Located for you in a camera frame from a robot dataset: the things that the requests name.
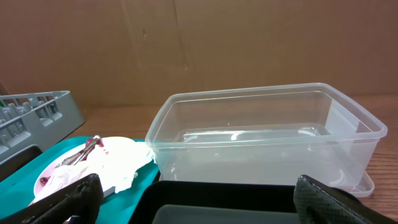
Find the transparent plastic bin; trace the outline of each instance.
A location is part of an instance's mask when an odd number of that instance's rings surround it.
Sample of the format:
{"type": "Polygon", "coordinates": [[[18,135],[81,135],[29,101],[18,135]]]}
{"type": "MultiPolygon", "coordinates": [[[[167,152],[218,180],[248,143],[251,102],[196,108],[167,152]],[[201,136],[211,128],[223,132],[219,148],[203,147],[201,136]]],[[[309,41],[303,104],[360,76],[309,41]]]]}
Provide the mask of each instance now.
{"type": "Polygon", "coordinates": [[[171,96],[146,136],[164,180],[356,186],[387,127],[323,83],[171,96]]]}

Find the green object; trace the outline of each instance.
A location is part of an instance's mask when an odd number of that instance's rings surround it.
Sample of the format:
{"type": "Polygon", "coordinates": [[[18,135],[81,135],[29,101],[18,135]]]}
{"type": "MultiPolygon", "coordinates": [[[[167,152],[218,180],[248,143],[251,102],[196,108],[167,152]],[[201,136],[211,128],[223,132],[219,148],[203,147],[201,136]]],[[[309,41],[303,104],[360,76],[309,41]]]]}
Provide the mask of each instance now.
{"type": "MultiPolygon", "coordinates": [[[[62,141],[30,161],[0,183],[0,218],[22,210],[34,199],[33,186],[40,173],[57,157],[86,143],[89,136],[62,141]]],[[[155,179],[159,169],[150,162],[141,167],[130,189],[104,198],[96,223],[127,223],[145,189],[155,179]]]]}

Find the gray plastic basket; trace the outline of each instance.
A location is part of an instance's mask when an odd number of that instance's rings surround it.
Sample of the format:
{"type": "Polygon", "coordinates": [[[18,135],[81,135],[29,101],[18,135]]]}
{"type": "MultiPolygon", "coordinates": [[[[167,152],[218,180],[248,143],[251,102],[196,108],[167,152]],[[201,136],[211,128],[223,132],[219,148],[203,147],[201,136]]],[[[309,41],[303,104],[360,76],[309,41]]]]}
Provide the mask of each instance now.
{"type": "Polygon", "coordinates": [[[31,146],[46,151],[83,119],[69,91],[0,96],[0,164],[31,146]]]}

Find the teal cloth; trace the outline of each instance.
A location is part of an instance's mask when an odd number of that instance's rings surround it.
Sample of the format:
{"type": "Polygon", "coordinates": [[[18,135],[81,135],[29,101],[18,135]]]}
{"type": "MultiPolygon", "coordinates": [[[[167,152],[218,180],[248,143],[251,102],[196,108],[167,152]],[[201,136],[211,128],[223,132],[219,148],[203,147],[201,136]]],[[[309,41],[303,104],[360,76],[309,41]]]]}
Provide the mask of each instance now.
{"type": "MultiPolygon", "coordinates": [[[[64,140],[30,161],[0,183],[0,218],[22,210],[34,199],[33,186],[40,173],[57,157],[76,146],[86,143],[88,136],[64,140]]],[[[141,195],[150,186],[159,171],[156,164],[141,167],[130,189],[104,198],[96,223],[127,223],[141,195]]]]}

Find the white napkin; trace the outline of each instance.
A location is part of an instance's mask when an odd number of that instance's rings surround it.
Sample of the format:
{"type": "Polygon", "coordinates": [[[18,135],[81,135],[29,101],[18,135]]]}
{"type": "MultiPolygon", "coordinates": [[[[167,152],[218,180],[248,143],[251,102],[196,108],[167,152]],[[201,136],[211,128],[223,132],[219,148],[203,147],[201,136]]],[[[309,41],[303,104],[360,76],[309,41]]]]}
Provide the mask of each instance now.
{"type": "Polygon", "coordinates": [[[130,188],[136,171],[154,158],[144,142],[123,137],[104,138],[103,142],[104,147],[96,146],[86,161],[56,168],[34,202],[92,173],[99,175],[104,192],[115,187],[115,193],[119,193],[130,188]]]}

